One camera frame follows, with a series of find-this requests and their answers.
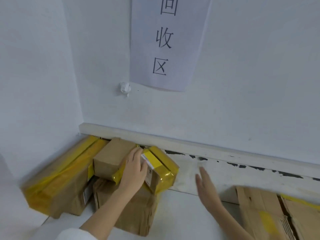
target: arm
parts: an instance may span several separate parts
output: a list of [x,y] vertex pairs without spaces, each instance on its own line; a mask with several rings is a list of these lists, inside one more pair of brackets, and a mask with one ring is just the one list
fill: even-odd
[[224,233],[230,240],[254,240],[224,208],[210,176],[203,167],[200,167],[200,174],[201,177],[199,174],[195,175],[199,198]]
[[142,149],[138,147],[129,153],[119,188],[80,229],[89,232],[98,240],[108,238],[122,210],[141,188],[146,178],[148,166],[146,162],[140,165],[141,153]]

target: cardboard box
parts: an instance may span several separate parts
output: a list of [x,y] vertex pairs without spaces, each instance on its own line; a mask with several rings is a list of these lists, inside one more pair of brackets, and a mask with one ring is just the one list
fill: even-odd
[[276,193],[237,187],[245,229],[257,240],[320,239],[320,206]]
[[143,160],[148,163],[145,182],[154,194],[167,190],[174,185],[179,166],[161,149],[156,146],[144,149],[141,155],[141,162]]
[[103,179],[113,180],[122,160],[137,145],[131,141],[122,140],[121,138],[112,138],[112,140],[94,157],[94,174]]
[[94,183],[97,181],[97,177],[92,177],[88,182],[88,185],[85,189],[83,189],[74,199],[73,201],[67,205],[64,212],[81,216],[82,212],[87,206],[91,196],[94,194]]
[[93,176],[93,157],[107,143],[88,136],[28,180],[21,189],[29,207],[59,218]]
[[[98,179],[93,186],[96,209],[98,210],[110,198],[118,186],[102,178]],[[155,212],[158,205],[158,196],[152,194],[146,185],[134,195],[122,211],[116,228],[139,235],[149,234]]]

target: wooden skirting board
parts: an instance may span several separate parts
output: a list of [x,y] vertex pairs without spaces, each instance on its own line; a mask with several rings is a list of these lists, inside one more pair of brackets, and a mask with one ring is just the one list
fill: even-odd
[[198,167],[204,166],[221,199],[226,202],[238,203],[235,185],[242,185],[320,204],[320,165],[90,123],[82,123],[79,130],[82,134],[106,139],[121,137],[139,145],[155,145],[163,149],[180,167],[172,190],[197,195],[194,177],[198,173]]

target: hand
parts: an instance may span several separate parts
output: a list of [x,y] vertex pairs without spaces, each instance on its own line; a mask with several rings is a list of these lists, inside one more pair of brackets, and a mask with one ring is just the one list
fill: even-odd
[[147,176],[148,165],[144,161],[140,164],[142,149],[134,148],[126,157],[126,166],[123,171],[122,179],[119,185],[119,190],[124,191],[132,198],[135,193],[141,188]]
[[222,206],[222,203],[207,171],[203,167],[200,167],[199,170],[201,177],[199,174],[195,175],[195,184],[197,185],[198,195],[207,211],[210,214],[213,214],[215,209]]

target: person's left hand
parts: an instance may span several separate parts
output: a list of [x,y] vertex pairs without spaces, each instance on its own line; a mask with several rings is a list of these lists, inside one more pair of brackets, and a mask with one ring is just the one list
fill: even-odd
[[133,197],[137,193],[147,176],[148,165],[146,161],[142,165],[140,164],[141,154],[142,149],[136,147],[126,157],[126,166],[119,190],[128,193],[129,197]]

